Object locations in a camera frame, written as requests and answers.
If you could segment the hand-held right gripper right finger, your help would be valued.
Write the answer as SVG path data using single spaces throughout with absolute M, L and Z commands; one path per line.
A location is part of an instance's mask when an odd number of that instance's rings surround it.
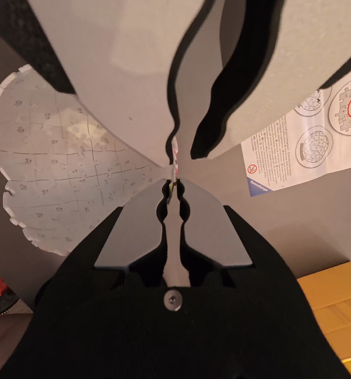
M 190 282 L 204 282 L 210 272 L 246 268 L 253 262 L 223 204 L 187 179 L 177 180 L 183 221 L 180 258 Z

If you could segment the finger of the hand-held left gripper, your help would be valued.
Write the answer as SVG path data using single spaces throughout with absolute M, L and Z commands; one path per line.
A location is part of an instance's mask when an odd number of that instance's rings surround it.
M 351 1 L 245 1 L 234 51 L 213 79 L 193 160 L 213 159 L 277 121 L 351 60 Z
M 172 163 L 175 80 L 215 1 L 28 1 L 82 105 L 151 163 Z

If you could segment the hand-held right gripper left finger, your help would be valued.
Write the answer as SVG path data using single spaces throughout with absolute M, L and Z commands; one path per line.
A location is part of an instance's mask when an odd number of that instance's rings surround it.
M 160 179 L 123 207 L 94 264 L 96 269 L 137 273 L 143 282 L 162 282 L 168 258 L 164 220 L 168 180 Z

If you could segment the colourful puzzle ball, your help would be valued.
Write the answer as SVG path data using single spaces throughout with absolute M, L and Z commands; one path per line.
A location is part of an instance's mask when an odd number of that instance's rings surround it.
M 30 65 L 0 84 L 3 208 L 36 247 L 68 255 L 117 207 L 176 165 L 157 167 Z

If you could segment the white instruction leaflet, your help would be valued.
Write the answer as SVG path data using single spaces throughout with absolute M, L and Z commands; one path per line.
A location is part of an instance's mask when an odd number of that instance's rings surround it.
M 241 148 L 251 197 L 351 168 L 351 71 Z

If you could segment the yellow plastic bin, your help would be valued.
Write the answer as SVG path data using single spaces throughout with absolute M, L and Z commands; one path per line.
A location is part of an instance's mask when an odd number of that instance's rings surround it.
M 351 262 L 298 282 L 330 346 L 351 374 Z

